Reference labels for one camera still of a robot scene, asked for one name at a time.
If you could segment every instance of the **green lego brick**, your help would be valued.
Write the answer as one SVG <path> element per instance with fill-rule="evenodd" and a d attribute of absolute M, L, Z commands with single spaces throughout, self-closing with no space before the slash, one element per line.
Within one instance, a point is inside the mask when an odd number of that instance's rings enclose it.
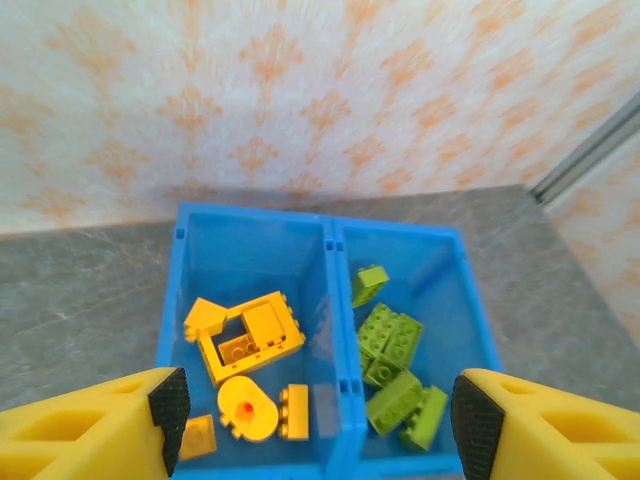
<path fill-rule="evenodd" d="M 407 418 L 421 399 L 420 380 L 403 370 L 367 402 L 367 417 L 376 432 L 384 436 Z"/>
<path fill-rule="evenodd" d="M 358 270 L 351 280 L 353 308 L 369 303 L 388 281 L 389 276 L 380 265 Z"/>
<path fill-rule="evenodd" d="M 360 350 L 377 358 L 398 324 L 398 317 L 399 315 L 386 305 L 376 305 L 358 330 Z"/>
<path fill-rule="evenodd" d="M 375 387 L 386 387 L 402 370 L 404 369 L 394 365 L 383 354 L 369 366 L 364 376 L 364 382 Z"/>
<path fill-rule="evenodd" d="M 411 451 L 429 450 L 447 408 L 449 397 L 437 387 L 425 388 L 418 410 L 405 421 L 400 442 Z"/>
<path fill-rule="evenodd" d="M 363 376 L 374 360 L 375 360 L 375 357 L 373 355 L 369 355 L 367 352 L 360 349 L 360 369 L 362 371 Z"/>
<path fill-rule="evenodd" d="M 424 326 L 420 322 L 401 313 L 382 353 L 399 368 L 408 368 L 423 330 Z"/>

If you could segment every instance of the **black rubber pad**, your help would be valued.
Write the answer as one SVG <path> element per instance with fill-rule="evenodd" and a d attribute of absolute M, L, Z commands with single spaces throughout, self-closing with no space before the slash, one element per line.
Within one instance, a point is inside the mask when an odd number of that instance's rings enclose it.
<path fill-rule="evenodd" d="M 184 368 L 176 368 L 149 394 L 149 407 L 153 424 L 164 433 L 162 459 L 167 475 L 171 476 L 178 462 L 182 434 L 191 410 Z"/>
<path fill-rule="evenodd" d="M 451 423 L 467 480 L 488 480 L 498 450 L 504 410 L 467 377 L 453 385 Z"/>

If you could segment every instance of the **bin compartment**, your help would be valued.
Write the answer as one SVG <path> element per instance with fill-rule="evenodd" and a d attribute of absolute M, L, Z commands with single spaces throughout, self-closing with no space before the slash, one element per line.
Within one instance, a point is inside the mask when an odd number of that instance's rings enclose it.
<path fill-rule="evenodd" d="M 216 453 L 178 463 L 174 478 L 319 478 L 348 443 L 350 419 L 344 342 L 338 322 L 335 260 L 327 250 L 326 217 L 213 205 L 183 204 L 171 255 L 157 365 L 186 369 L 191 417 L 212 413 Z M 281 291 L 306 336 L 296 353 L 250 372 L 277 404 L 290 383 L 309 385 L 310 438 L 287 442 L 277 433 L 262 443 L 235 440 L 220 425 L 217 388 L 183 322 L 198 297 L 232 307 Z M 230 322 L 216 345 L 243 333 Z"/>
<path fill-rule="evenodd" d="M 342 295 L 351 298 L 349 279 L 361 268 L 382 265 L 389 282 L 368 304 L 343 308 L 345 328 L 356 331 L 377 303 L 418 320 L 424 331 L 409 367 L 423 386 L 451 397 L 462 370 L 501 370 L 478 297 L 462 239 L 456 229 L 357 219 L 335 220 L 342 257 Z M 350 345 L 356 349 L 357 344 Z M 375 389 L 365 385 L 365 401 Z M 379 436 L 368 425 L 357 478 L 461 473 L 450 422 L 450 407 L 428 452 L 410 453 L 398 430 Z"/>

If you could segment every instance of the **gray floor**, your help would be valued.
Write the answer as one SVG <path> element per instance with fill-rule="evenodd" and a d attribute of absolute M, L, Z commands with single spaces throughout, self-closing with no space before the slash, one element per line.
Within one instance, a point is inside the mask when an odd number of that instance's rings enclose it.
<path fill-rule="evenodd" d="M 520 187 L 313 210 L 459 227 L 507 373 L 640 410 L 640 350 Z M 0 409 L 153 366 L 170 230 L 0 241 Z"/>

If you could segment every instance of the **wallpaper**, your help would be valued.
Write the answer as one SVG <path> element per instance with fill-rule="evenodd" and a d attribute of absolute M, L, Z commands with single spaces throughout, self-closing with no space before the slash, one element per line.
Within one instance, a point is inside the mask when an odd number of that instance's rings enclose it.
<path fill-rule="evenodd" d="M 4 0 L 0 233 L 536 183 L 640 85 L 637 0 Z"/>
<path fill-rule="evenodd" d="M 554 203 L 549 214 L 640 346 L 640 133 Z"/>

